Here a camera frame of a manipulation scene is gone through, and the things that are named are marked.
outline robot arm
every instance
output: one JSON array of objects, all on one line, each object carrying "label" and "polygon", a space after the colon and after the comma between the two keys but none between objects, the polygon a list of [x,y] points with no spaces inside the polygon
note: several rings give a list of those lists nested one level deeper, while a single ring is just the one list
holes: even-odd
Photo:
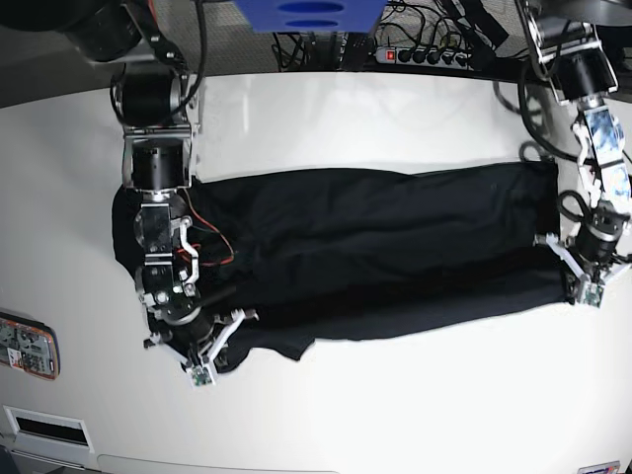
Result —
[{"label": "robot arm", "polygon": [[214,383],[216,359],[228,338],[256,314],[239,309],[198,317],[203,307],[234,291],[221,288],[201,297],[198,251],[189,242],[195,213],[183,199],[199,156],[206,57],[202,0],[195,0],[201,49],[196,71],[162,34],[148,0],[18,3],[3,10],[1,24],[58,31],[89,60],[123,64],[110,99],[123,130],[122,184],[140,200],[134,234],[144,259],[135,285],[151,331],[145,348],[166,349],[194,385]]},{"label": "robot arm", "polygon": [[[623,130],[603,100],[617,90],[617,79],[601,48],[595,24],[632,24],[632,4],[627,0],[515,3],[530,56],[520,86],[523,88],[526,72],[532,69],[541,81],[550,84],[558,104],[576,106],[572,131],[582,146],[580,155],[569,158],[550,144],[544,145],[559,158],[577,162],[582,186],[589,195],[588,203],[577,193],[566,192],[559,197],[561,213],[580,224],[575,236],[565,243],[553,235],[536,236],[535,242],[548,245],[567,263],[575,301],[598,307],[606,284],[630,267],[629,258],[616,255],[616,246],[629,226],[632,196],[623,154]],[[565,207],[568,197],[578,202],[582,215]]]}]

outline power strip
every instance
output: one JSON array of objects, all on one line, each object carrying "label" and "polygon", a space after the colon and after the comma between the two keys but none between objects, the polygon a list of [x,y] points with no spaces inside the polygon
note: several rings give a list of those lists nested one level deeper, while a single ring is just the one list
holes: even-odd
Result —
[{"label": "power strip", "polygon": [[436,46],[431,46],[428,51],[426,51],[425,47],[411,50],[409,47],[381,46],[375,52],[375,60],[382,64],[429,66],[461,71],[469,70],[469,54],[449,50],[439,54]]}]

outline vent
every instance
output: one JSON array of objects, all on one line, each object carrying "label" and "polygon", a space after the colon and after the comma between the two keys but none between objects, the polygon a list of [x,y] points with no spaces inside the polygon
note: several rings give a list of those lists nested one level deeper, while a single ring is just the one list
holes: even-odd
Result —
[{"label": "vent", "polygon": [[36,422],[35,420],[20,417],[16,417],[16,422],[20,428],[20,433],[47,437],[48,439],[70,442],[80,446],[88,446],[88,440],[81,428],[62,427],[60,425]]},{"label": "vent", "polygon": [[16,436],[14,447],[25,452],[84,464],[94,452],[82,420],[4,407]]}]

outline red wire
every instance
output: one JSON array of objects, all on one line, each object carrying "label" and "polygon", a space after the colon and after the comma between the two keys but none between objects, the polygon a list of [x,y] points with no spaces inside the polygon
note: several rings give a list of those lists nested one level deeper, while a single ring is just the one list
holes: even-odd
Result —
[{"label": "red wire", "polygon": [[215,227],[213,224],[211,224],[210,222],[206,221],[201,215],[198,214],[198,212],[196,211],[196,209],[194,208],[193,203],[191,202],[191,196],[189,196],[189,191],[188,190],[184,190],[185,191],[185,195],[187,196],[187,201],[189,202],[189,209],[191,210],[191,212],[193,213],[193,215],[197,218],[197,220],[199,220],[202,224],[204,224],[206,227],[208,227],[210,230],[212,230],[213,232],[215,232],[216,234],[219,235],[219,237],[221,237],[221,240],[224,241],[224,244],[226,244],[226,247],[228,247],[228,250],[230,252],[230,256],[226,257],[225,259],[219,261],[219,262],[203,262],[200,263],[200,265],[202,267],[216,267],[218,265],[226,265],[226,264],[230,264],[231,262],[233,262],[235,260],[235,251],[233,250],[232,245],[230,245],[230,242],[228,242],[228,239],[226,237],[224,237],[224,234],[222,234],[219,229],[217,227]]}]

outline black garment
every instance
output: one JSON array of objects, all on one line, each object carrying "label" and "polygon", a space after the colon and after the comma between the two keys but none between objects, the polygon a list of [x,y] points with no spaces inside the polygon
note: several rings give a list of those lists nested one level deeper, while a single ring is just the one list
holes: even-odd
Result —
[{"label": "black garment", "polygon": [[[255,308],[261,318],[232,336],[225,371],[254,347],[299,359],[317,338],[392,338],[565,299],[559,259],[532,246],[536,233],[559,231],[554,165],[309,170],[190,193],[236,251],[201,271],[202,294],[238,285],[211,312]],[[142,264],[136,199],[120,191],[113,208],[117,260],[131,275]],[[216,234],[194,230],[191,240],[202,261],[226,257]]]}]

